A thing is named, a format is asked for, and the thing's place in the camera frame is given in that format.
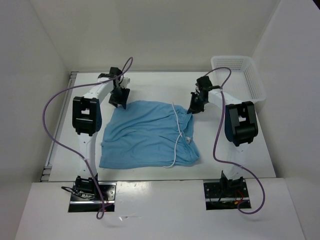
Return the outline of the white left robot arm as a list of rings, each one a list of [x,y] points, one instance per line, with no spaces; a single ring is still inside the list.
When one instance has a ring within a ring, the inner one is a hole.
[[[100,198],[98,171],[96,167],[96,139],[102,127],[101,103],[110,95],[108,103],[114,107],[127,108],[130,79],[124,77],[124,70],[111,67],[109,73],[101,73],[98,85],[85,95],[72,101],[72,126],[79,139],[80,158],[84,160],[73,191],[89,200]]]

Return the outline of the light blue shorts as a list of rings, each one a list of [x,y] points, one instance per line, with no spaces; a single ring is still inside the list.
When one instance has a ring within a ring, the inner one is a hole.
[[[180,105],[138,100],[116,108],[101,140],[99,167],[190,167],[200,158],[194,118]]]

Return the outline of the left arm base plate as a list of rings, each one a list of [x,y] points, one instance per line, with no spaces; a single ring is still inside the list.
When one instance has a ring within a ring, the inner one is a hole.
[[[114,212],[116,199],[116,182],[99,182],[99,188],[103,196],[105,209],[104,212]],[[75,185],[66,187],[70,193],[69,213],[93,213],[102,208],[102,200],[99,193],[79,190]]]

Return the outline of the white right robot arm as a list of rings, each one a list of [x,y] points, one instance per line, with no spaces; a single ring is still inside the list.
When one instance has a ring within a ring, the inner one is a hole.
[[[254,138],[258,135],[258,123],[254,103],[240,101],[224,93],[223,87],[213,85],[208,76],[196,80],[196,89],[191,93],[187,112],[198,114],[205,110],[205,104],[211,103],[221,109],[220,123],[213,144],[213,158],[216,162],[225,164],[221,171],[219,191],[225,197],[230,197],[244,181],[242,170],[246,154]],[[228,160],[220,160],[216,153],[220,133],[224,129],[226,139],[232,143]]]

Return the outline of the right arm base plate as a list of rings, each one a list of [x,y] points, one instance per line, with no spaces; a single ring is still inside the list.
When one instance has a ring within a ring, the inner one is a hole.
[[[246,182],[238,188],[222,191],[218,181],[205,181],[203,189],[207,211],[233,210],[237,209],[238,204],[240,209],[251,209]]]

